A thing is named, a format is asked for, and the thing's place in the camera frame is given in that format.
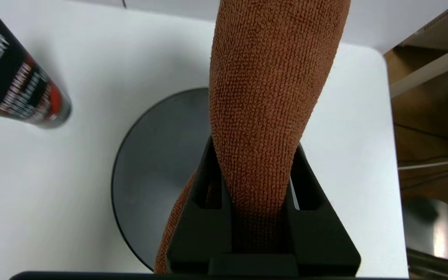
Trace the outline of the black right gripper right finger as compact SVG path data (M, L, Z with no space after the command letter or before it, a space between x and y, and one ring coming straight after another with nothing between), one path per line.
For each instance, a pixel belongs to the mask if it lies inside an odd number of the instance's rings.
M356 275L361 256L300 145L285 196L285 228L299 275Z

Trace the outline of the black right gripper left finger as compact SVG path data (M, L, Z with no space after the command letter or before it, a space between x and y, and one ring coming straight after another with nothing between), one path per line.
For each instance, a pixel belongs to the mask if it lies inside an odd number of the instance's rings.
M207 274L210 261L232 251L232 202L209 138L166 252L172 274Z

